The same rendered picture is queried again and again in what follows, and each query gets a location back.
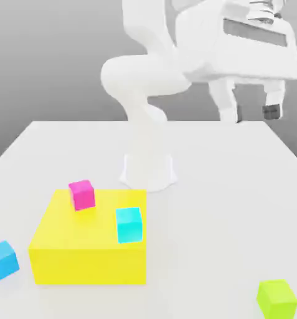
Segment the small blue cube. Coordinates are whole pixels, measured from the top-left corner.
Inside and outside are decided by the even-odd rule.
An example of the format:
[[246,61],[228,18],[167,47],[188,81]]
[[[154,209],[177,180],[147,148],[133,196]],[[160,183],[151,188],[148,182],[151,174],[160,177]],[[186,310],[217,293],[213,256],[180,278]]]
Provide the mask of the small blue cube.
[[19,264],[14,249],[6,240],[0,242],[0,280],[18,270]]

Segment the large yellow box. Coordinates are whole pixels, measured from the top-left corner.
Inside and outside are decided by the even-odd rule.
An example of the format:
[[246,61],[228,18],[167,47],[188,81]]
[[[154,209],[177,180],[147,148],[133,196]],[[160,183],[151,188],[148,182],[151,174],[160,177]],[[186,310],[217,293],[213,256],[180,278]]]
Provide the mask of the large yellow box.
[[146,220],[146,191],[95,190],[96,206],[76,211],[58,189],[29,244],[37,285],[144,285],[146,241],[120,244],[116,210],[137,207]]

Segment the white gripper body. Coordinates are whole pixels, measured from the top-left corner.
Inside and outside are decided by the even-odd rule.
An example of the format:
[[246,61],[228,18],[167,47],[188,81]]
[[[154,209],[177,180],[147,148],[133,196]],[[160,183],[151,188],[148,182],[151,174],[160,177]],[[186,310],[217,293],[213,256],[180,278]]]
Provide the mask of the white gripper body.
[[246,1],[202,1],[177,16],[177,52],[189,80],[297,79],[291,24],[283,19],[256,24],[247,20],[248,12]]

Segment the small pink cube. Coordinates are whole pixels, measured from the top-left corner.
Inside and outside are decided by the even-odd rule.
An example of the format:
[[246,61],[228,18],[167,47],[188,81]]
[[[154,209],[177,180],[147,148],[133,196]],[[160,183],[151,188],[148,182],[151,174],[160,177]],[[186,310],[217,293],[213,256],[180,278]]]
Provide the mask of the small pink cube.
[[95,207],[95,190],[89,180],[73,182],[68,187],[76,211]]

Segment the small lime green cube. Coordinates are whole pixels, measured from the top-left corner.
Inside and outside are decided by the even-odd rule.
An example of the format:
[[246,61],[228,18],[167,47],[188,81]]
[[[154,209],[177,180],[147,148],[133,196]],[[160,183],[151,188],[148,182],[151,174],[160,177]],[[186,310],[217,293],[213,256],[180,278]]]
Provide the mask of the small lime green cube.
[[294,319],[297,298],[286,280],[261,281],[257,303],[265,319]]

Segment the small cyan cube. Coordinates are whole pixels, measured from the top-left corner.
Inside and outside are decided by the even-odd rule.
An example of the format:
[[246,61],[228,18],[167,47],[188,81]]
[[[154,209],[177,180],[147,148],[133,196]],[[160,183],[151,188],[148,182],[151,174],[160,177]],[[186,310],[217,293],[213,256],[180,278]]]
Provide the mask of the small cyan cube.
[[116,209],[116,227],[119,244],[143,240],[143,219],[139,207]]

